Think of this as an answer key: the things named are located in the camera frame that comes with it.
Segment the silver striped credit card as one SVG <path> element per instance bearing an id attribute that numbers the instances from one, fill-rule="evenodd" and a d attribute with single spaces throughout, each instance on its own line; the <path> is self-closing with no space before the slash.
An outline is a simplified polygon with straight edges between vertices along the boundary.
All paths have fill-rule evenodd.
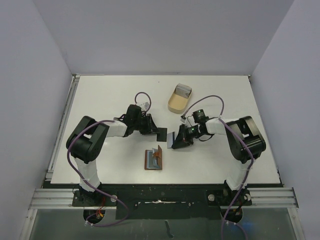
<path id="1" fill-rule="evenodd" d="M 166 144 L 167 144 L 167 148 L 168 149 L 172 148 L 172 145 L 175 142 L 175 138 L 176 138 L 176 133 L 174 131 L 167 134 L 167 136 L 166 136 Z"/>

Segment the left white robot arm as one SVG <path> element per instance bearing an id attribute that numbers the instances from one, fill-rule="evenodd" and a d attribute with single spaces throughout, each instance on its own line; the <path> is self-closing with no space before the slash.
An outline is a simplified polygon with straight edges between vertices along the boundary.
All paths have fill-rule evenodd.
<path id="1" fill-rule="evenodd" d="M 102 199 L 96 159 L 106 138 L 125 138 L 134 131 L 141 135 L 160 133 L 152 115 L 131 104 L 125 114 L 113 120 L 96 121 L 90 116 L 83 116 L 69 136 L 66 142 L 67 160 L 79 175 L 79 190 L 84 192 L 83 198 L 88 204 L 95 206 Z"/>

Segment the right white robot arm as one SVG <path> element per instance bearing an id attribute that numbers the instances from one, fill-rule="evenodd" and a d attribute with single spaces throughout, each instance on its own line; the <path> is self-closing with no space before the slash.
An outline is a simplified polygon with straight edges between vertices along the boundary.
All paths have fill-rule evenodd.
<path id="1" fill-rule="evenodd" d="M 178 150 L 194 144 L 202 136 L 224 135 L 234 158 L 225 182 L 229 188 L 222 192 L 230 205 L 241 198 L 240 189 L 247 185 L 253 163 L 267 148 L 266 141 L 251 116 L 234 119 L 209 117 L 200 109 L 192 113 L 194 125 L 182 123 L 178 132 L 167 135 L 167 148 Z"/>

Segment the brown leather card holder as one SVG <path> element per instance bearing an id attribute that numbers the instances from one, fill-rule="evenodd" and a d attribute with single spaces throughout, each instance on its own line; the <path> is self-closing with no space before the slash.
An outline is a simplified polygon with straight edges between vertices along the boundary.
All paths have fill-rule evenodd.
<path id="1" fill-rule="evenodd" d="M 148 156 L 149 151 L 151 151 L 153 153 L 154 167 L 151 169 L 147 168 L 147 156 Z M 160 145 L 158 145 L 157 148 L 145 150 L 145 152 L 144 152 L 144 169 L 145 170 L 153 170 L 153 171 L 161 171 L 163 169 L 163 150 Z"/>

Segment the black credit card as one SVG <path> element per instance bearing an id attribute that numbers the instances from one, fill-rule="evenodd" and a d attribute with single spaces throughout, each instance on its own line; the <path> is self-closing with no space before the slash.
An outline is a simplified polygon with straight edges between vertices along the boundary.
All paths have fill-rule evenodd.
<path id="1" fill-rule="evenodd" d="M 157 142 L 166 142 L 167 141 L 167 131 L 168 129 L 165 127 L 159 127 L 158 133 L 156 134 Z"/>

